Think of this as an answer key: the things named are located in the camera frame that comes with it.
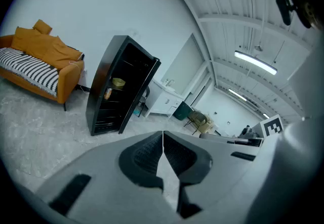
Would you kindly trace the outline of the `orange sofa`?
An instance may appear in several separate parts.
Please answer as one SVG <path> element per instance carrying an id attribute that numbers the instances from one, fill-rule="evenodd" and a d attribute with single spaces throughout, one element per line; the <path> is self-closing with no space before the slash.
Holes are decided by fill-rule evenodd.
<path id="1" fill-rule="evenodd" d="M 6 35 L 0 37 L 0 48 L 11 48 L 13 35 Z M 81 72 L 84 68 L 84 61 L 72 62 L 65 68 L 59 70 L 59 78 L 57 84 L 57 96 L 54 97 L 49 93 L 43 91 L 35 85 L 30 84 L 22 77 L 7 71 L 6 69 L 0 68 L 0 76 L 9 80 L 10 82 L 31 91 L 42 97 L 51 99 L 58 102 L 59 104 L 65 105 L 71 92 L 74 90 L 79 82 Z"/>

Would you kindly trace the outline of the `wicker chair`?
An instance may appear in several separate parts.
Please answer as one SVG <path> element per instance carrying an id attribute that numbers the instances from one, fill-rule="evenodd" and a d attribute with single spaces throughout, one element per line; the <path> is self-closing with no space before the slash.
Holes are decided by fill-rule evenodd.
<path id="1" fill-rule="evenodd" d="M 188 121 L 186 122 L 184 127 L 192 124 L 194 126 L 194 135 L 197 131 L 199 131 L 199 127 L 202 126 L 205 122 L 207 122 L 207 119 L 203 113 L 199 111 L 193 111 L 189 114 Z"/>

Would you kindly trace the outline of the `black white striped throw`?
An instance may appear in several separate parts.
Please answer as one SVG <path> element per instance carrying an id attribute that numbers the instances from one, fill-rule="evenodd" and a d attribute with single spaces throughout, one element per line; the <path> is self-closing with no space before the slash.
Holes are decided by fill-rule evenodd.
<path id="1" fill-rule="evenodd" d="M 12 48 L 0 48 L 0 68 L 14 73 L 50 95 L 57 96 L 59 70 Z"/>

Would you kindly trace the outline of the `white sink cabinet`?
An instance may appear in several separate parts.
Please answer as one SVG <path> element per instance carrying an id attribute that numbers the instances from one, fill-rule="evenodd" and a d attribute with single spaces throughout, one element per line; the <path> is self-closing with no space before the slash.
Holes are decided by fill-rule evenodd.
<path id="1" fill-rule="evenodd" d="M 149 84 L 150 94 L 146 99 L 147 112 L 144 117 L 149 114 L 164 114 L 169 118 L 180 106 L 184 98 L 177 94 L 173 88 L 163 85 L 161 82 L 153 79 Z"/>

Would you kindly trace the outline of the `orange blanket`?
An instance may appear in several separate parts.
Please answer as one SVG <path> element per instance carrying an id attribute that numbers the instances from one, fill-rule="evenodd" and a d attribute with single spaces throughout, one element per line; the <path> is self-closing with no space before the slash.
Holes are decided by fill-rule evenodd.
<path id="1" fill-rule="evenodd" d="M 51 36 L 52 27 L 39 19 L 31 29 L 17 27 L 11 48 L 61 70 L 84 58 L 82 52 L 66 45 L 58 36 Z"/>

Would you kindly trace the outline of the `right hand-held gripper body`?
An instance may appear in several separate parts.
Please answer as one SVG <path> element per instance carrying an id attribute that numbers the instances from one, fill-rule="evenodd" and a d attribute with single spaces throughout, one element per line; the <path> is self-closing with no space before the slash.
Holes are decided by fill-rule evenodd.
<path id="1" fill-rule="evenodd" d="M 223 137 L 207 133 L 200 134 L 199 138 L 219 143 L 260 147 L 265 139 L 283 131 L 282 121 L 277 114 L 260 121 L 254 127 L 247 125 L 237 137 Z"/>

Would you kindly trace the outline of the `black chair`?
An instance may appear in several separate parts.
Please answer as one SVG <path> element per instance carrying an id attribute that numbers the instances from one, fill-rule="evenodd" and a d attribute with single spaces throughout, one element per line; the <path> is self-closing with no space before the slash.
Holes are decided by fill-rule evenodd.
<path id="1" fill-rule="evenodd" d="M 146 100 L 147 100 L 149 94 L 150 94 L 150 88 L 149 88 L 149 86 L 147 86 L 146 89 L 145 89 L 145 92 L 143 93 L 142 97 L 139 100 L 139 104 L 141 106 L 141 109 L 140 109 L 138 117 L 141 116 L 141 113 L 142 113 L 143 109 L 145 108 Z"/>

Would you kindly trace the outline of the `black fridge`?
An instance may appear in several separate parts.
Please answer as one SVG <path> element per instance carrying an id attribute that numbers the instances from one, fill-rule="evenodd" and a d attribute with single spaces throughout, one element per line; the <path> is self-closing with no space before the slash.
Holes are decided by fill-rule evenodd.
<path id="1" fill-rule="evenodd" d="M 108 132 L 124 132 L 140 98 L 161 65 L 128 35 L 115 35 L 110 41 L 94 76 L 86 119 L 92 136 Z M 113 78 L 126 82 L 123 89 L 112 84 Z M 104 99 L 107 87 L 112 89 Z"/>

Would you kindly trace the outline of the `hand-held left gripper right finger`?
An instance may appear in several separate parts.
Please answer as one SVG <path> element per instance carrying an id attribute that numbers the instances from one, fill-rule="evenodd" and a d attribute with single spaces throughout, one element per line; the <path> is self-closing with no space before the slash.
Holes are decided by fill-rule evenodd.
<path id="1" fill-rule="evenodd" d="M 258 188 L 245 177 L 255 147 L 164 131 L 164 154 L 179 182 L 169 219 L 247 219 Z"/>

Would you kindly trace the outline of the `yellow plastic container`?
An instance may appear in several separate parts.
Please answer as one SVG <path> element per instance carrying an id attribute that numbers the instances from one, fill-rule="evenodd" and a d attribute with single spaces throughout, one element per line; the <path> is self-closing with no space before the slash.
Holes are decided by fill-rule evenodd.
<path id="1" fill-rule="evenodd" d="M 113 78 L 112 79 L 112 84 L 118 89 L 123 89 L 126 82 L 124 80 L 120 79 L 120 78 Z"/>

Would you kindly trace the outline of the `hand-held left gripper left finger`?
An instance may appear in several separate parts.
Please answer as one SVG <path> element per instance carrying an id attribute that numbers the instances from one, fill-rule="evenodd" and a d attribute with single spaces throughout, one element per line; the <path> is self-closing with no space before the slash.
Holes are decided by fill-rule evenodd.
<path id="1" fill-rule="evenodd" d="M 181 218 L 156 174 L 162 141 L 157 131 L 96 146 L 49 177 L 36 195 L 77 224 L 174 224 Z"/>

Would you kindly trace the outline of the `dark green bin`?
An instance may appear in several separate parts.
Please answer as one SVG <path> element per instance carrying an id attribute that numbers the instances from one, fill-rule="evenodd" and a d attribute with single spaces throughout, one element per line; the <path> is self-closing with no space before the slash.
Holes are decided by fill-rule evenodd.
<path id="1" fill-rule="evenodd" d="M 173 113 L 173 116 L 178 120 L 182 121 L 186 119 L 191 112 L 193 112 L 193 109 L 190 106 L 188 106 L 184 101 L 182 101 L 179 107 Z"/>

